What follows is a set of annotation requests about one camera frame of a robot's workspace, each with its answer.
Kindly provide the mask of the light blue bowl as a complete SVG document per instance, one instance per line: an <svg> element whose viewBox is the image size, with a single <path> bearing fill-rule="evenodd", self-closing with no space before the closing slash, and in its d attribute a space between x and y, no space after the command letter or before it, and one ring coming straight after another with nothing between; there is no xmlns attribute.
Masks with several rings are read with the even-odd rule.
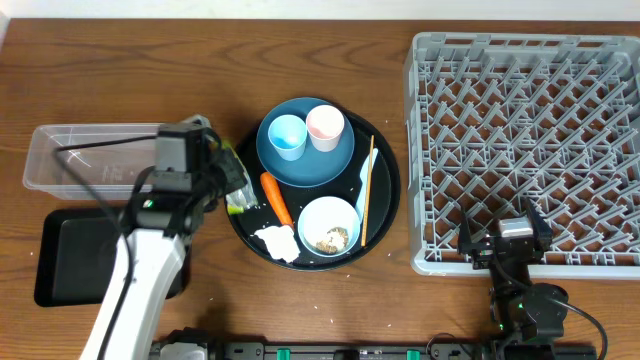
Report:
<svg viewBox="0 0 640 360"><path fill-rule="evenodd" d="M348 232L346 248L333 255L318 251L316 241L334 227L344 228ZM303 208L297 228L301 243L311 253L324 258L337 258L348 254L359 243L361 222L350 203L338 197L325 196L311 201Z"/></svg>

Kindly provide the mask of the orange carrot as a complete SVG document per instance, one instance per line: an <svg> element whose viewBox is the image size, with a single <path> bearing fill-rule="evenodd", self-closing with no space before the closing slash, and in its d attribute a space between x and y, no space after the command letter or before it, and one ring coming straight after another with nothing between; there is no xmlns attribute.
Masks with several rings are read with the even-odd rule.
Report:
<svg viewBox="0 0 640 360"><path fill-rule="evenodd" d="M280 223L283 226L293 227L294 222L285 204L277 180L269 172L264 172L260 175L260 183Z"/></svg>

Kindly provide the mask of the white napkin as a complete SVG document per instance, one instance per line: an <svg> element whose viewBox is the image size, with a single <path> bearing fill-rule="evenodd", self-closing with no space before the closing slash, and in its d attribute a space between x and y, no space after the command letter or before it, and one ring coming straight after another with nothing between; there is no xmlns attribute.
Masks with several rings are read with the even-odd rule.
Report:
<svg viewBox="0 0 640 360"><path fill-rule="evenodd" d="M286 263L292 263L300 255L294 231L288 225L269 226L255 231L254 235L264 241L270 256L274 260L284 260Z"/></svg>

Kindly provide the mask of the brown food scrap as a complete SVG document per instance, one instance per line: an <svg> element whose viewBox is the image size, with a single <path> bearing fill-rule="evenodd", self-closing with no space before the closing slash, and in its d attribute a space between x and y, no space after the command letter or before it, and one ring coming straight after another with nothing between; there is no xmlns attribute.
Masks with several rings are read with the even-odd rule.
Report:
<svg viewBox="0 0 640 360"><path fill-rule="evenodd" d="M334 227L318 238L315 247L322 253L333 255L343 251L348 241L348 232L344 228Z"/></svg>

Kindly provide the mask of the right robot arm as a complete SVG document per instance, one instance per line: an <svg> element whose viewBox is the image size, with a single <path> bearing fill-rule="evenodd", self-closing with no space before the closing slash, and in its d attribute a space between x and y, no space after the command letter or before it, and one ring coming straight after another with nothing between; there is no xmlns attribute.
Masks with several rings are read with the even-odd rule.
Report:
<svg viewBox="0 0 640 360"><path fill-rule="evenodd" d="M501 330L487 342L462 350L469 359L605 359L609 341L602 324L571 305L563 288L531 280L529 267L550 249L553 232L531 200L524 205L524 216L499 221L496 233L477 240L471 235L470 217L462 216L457 252L470 256L475 270L490 272L490 311ZM569 312L595 326L601 337L600 350L554 345L564 336Z"/></svg>

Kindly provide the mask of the light blue cup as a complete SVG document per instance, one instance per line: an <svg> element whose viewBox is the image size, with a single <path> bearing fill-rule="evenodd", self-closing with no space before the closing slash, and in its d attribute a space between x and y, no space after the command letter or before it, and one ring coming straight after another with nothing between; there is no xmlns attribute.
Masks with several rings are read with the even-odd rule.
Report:
<svg viewBox="0 0 640 360"><path fill-rule="evenodd" d="M268 139L283 160L296 161L305 151L306 124L296 115L281 115L269 125Z"/></svg>

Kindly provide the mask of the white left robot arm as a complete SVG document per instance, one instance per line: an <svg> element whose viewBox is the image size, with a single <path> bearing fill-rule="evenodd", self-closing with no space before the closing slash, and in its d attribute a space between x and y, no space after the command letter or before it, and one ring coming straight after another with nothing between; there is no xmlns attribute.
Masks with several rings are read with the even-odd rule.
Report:
<svg viewBox="0 0 640 360"><path fill-rule="evenodd" d="M82 358L148 356L164 301L205 213L246 183L241 162L206 119L159 127L154 164L139 173L117 218L114 268Z"/></svg>

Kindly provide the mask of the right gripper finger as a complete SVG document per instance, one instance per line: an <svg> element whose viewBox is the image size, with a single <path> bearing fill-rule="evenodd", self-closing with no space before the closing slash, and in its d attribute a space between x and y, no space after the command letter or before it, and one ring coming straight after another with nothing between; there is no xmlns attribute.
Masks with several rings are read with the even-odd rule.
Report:
<svg viewBox="0 0 640 360"><path fill-rule="evenodd" d="M469 227L469 222L468 222L468 217L467 217L466 210L464 208L462 208L461 209L461 213L462 213L462 220L461 220L461 225L460 225L458 244L459 245L470 245L471 244L471 232L470 232L470 227Z"/></svg>
<svg viewBox="0 0 640 360"><path fill-rule="evenodd" d="M552 243L553 231L543 217L537 212L530 199L524 201L526 214L533 229L533 237L541 250L549 250Z"/></svg>

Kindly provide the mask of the green yellow snack wrapper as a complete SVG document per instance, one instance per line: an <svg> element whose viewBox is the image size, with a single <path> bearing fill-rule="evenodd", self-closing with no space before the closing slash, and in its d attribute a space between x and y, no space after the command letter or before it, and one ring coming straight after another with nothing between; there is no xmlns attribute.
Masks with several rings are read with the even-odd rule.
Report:
<svg viewBox="0 0 640 360"><path fill-rule="evenodd" d="M225 197L227 213L229 215L238 215L244 213L246 210L256 207L258 205L258 200L254 193L250 176L241 159L228 141L224 140L222 145L225 149L231 150L235 159L242 167L243 178L246 181L246 184L242 188L227 194Z"/></svg>

